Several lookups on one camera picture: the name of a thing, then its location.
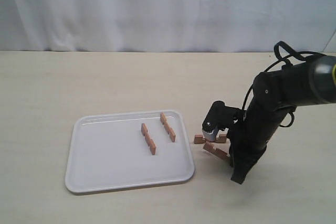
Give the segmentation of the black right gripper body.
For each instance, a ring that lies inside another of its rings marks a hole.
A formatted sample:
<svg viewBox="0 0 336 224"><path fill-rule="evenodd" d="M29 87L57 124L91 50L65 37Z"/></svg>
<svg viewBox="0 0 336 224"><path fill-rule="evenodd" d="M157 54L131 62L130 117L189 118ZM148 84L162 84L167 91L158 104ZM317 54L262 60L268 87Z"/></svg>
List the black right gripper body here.
<svg viewBox="0 0 336 224"><path fill-rule="evenodd" d="M249 171L263 156L269 140L284 118L295 110L295 106L288 106L268 111L256 101L251 101L243 118L228 131L232 181L238 184L244 182Z"/></svg>

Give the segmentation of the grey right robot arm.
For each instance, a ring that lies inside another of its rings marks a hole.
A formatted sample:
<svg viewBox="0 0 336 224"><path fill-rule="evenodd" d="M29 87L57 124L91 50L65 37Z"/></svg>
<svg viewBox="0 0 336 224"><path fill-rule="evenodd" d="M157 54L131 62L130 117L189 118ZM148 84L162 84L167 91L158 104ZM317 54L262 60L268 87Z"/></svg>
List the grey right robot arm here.
<svg viewBox="0 0 336 224"><path fill-rule="evenodd" d="M284 118L299 106L335 103L335 57L312 57L304 63L261 72L252 84L253 98L228 132L233 174L242 184Z"/></svg>

